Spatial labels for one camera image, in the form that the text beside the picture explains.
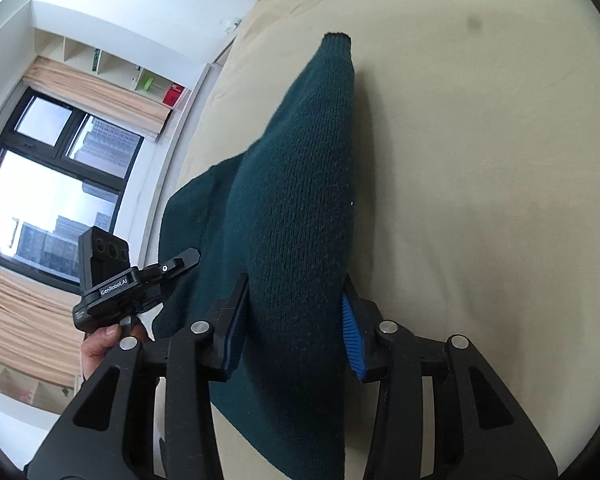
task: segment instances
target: beige curtain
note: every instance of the beige curtain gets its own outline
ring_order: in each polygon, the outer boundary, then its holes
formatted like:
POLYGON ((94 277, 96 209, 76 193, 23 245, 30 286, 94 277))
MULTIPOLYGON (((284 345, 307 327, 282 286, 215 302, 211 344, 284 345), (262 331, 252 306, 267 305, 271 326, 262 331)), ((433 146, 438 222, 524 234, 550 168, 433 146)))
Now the beige curtain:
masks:
POLYGON ((151 139, 160 134, 171 111, 166 105, 45 57, 36 58, 23 81, 35 90, 151 139))
POLYGON ((0 267, 0 363, 73 388, 82 333, 71 311, 79 300, 0 267))

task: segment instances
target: bed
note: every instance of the bed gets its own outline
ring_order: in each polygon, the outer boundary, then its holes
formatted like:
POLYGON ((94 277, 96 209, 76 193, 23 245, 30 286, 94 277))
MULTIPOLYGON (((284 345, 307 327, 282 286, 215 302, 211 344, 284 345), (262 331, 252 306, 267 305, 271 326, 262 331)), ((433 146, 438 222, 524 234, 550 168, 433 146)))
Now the bed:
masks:
MULTIPOLYGON (((600 13, 591 0, 262 0, 180 186, 259 138, 329 31, 350 35, 356 69, 353 282, 417 335, 471 338, 564 470, 600 424, 600 13)), ((359 479, 376 400, 348 396, 346 478, 359 479)), ((285 478, 214 415, 226 478, 285 478)))

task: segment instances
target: black window frame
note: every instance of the black window frame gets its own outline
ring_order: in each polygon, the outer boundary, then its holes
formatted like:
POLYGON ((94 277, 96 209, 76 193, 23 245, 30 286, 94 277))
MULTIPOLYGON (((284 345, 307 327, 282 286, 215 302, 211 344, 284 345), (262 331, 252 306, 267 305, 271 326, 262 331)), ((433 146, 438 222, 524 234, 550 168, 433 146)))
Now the black window frame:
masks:
MULTIPOLYGON (((73 105, 59 101, 58 99, 43 94, 42 92, 27 88, 18 103, 15 105, 15 108, 11 112, 9 119, 0 133, 0 165, 2 158, 6 152, 9 151, 16 153, 17 155, 20 155, 28 160, 41 164, 42 166, 46 166, 47 168, 55 170, 58 173, 65 174, 82 182, 87 182, 88 184, 97 186, 105 191, 117 194, 118 200, 116 201, 113 215, 111 216, 111 224, 109 226, 109 232, 112 233, 116 224, 116 219, 118 218, 118 212, 120 210, 122 198, 125 193, 126 184, 128 183, 129 176, 131 175, 131 171, 136 162, 136 158, 138 157, 138 153, 140 152, 144 137, 131 132, 135 135, 138 135, 139 142, 131 157, 124 178, 106 173, 105 171, 96 170, 91 166, 69 158, 67 155, 69 146, 77 137, 85 120, 90 116, 98 118, 96 115, 80 110, 80 108, 77 108, 73 105), (58 140, 56 140, 56 143, 53 146, 17 132, 20 119, 24 116, 24 113, 27 111, 36 97, 59 105, 62 108, 71 110, 71 115, 64 124, 62 132, 58 136, 58 140)), ((37 280, 45 285, 59 288, 67 292, 72 292, 74 294, 80 294, 80 286, 77 283, 72 282, 71 280, 66 280, 49 272, 45 272, 44 270, 29 266, 8 256, 4 256, 2 253, 0 253, 0 266, 14 270, 19 274, 37 280)))

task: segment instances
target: window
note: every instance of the window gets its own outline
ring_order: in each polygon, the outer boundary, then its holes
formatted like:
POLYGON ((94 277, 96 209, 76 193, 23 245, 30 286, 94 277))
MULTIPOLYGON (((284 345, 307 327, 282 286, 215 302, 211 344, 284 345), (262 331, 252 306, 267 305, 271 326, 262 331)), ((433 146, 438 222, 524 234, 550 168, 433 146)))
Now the window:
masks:
POLYGON ((113 231, 141 142, 27 90, 0 135, 0 264, 78 292, 78 237, 113 231))

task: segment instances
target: screw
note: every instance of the screw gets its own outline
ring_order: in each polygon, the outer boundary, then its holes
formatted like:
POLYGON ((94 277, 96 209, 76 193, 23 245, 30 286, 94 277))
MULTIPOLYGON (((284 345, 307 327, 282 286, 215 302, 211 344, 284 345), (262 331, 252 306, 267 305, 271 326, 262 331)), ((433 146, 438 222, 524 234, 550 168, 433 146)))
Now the screw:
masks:
POLYGON ((398 332, 398 326, 393 321, 383 321, 378 325, 383 334, 395 334, 398 332))
POLYGON ((122 348, 123 350, 131 350, 132 348, 135 348, 137 344, 138 339, 129 336, 125 337, 122 341, 120 341, 120 348, 122 348))
POLYGON ((206 321, 197 321, 193 325, 191 325, 191 331, 194 334, 203 334, 207 330, 209 330, 209 323, 206 321))
POLYGON ((455 335, 451 338, 451 344, 456 348, 464 350, 469 346, 469 340, 463 335, 455 335))

